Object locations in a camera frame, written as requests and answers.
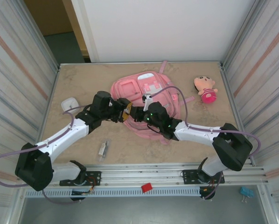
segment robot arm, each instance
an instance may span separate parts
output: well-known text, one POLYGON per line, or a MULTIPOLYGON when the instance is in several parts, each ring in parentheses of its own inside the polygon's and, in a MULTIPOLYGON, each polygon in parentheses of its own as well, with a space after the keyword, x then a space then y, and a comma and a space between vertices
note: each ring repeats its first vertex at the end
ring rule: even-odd
MULTIPOLYGON (((36 144, 47 146, 20 154, 15 174, 37 191, 44 189, 50 182, 61 180, 74 180, 76 184, 82 184, 86 176, 86 168, 82 164, 76 161, 58 165, 52 163, 70 145, 99 127, 103 120, 124 122, 128 116, 134 118, 135 121, 144 121, 147 125, 158 128, 160 134, 167 139, 195 141, 212 146, 217 155, 206 158, 197 169, 197 178, 202 183, 208 183, 216 173, 225 169, 241 170, 252 149, 251 143, 241 134, 215 132, 222 129, 236 130, 233 125, 204 127, 190 124, 193 128, 210 131, 194 130, 188 128, 184 121, 170 118, 159 102, 149 101, 145 107, 133 107, 132 103, 125 98, 115 101, 109 93, 99 91, 94 96, 90 108, 85 107, 75 117, 72 126, 68 125, 45 141, 36 144), (68 128, 70 130, 67 134, 49 144, 52 139, 60 136, 68 128)), ((33 147, 35 146, 27 143, 22 150, 33 147)))

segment pink plush doll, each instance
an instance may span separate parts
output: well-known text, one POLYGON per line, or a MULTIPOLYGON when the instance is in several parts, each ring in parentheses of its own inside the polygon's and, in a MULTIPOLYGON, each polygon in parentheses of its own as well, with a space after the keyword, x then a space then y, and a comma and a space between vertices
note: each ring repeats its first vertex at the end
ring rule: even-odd
POLYGON ((197 77, 194 80, 195 88, 199 91, 202 101, 206 104, 213 103, 216 100, 217 89, 212 89, 215 82, 206 76, 197 77))

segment gray floor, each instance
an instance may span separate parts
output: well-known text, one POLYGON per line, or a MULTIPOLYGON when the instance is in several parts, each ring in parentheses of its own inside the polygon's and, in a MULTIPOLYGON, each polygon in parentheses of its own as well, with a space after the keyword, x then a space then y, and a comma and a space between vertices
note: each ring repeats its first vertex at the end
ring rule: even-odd
POLYGON ((61 63, 84 63, 76 37, 73 32, 45 36, 49 48, 57 62, 61 63))
POLYGON ((240 187, 219 187, 211 201, 199 197, 86 198, 81 204, 54 205, 26 199, 21 224, 265 224, 255 197, 242 203, 240 187))

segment table surface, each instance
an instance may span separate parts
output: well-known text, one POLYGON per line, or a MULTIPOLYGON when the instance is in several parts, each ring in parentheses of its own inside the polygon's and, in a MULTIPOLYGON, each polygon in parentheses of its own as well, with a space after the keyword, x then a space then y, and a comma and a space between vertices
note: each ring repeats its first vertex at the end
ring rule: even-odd
MULTIPOLYGON (((43 139, 70 122, 68 115, 62 115, 61 102, 65 99, 74 97, 80 105, 90 104, 97 91, 109 92, 119 78, 144 71, 159 71, 160 66, 160 63, 62 65, 43 139)), ((236 124, 218 63, 167 63, 163 73, 182 90, 186 98, 195 97, 194 101, 187 103, 189 123, 203 126, 222 126, 226 122, 236 124), (218 93, 214 103, 202 103, 193 84, 198 76, 209 76, 215 80, 214 87, 218 93)), ((181 118, 185 118, 184 106, 181 106, 181 118)), ((200 162, 215 154, 212 147, 191 141, 171 141, 169 145, 163 145, 158 140, 138 137, 121 123, 104 121, 101 127, 59 155, 56 162, 76 160, 84 165, 200 162), (105 140, 110 140, 110 145, 105 160, 100 162, 97 160, 98 151, 105 140)))

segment red block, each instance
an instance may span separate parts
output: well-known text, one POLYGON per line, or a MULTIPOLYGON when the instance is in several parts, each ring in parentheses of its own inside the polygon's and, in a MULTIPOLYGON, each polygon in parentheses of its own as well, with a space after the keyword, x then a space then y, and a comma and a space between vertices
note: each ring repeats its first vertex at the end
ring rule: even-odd
POLYGON ((152 190, 153 188, 152 188, 151 183, 147 183, 147 184, 141 186, 141 189, 143 190, 143 193, 146 193, 147 191, 150 191, 150 190, 152 190))

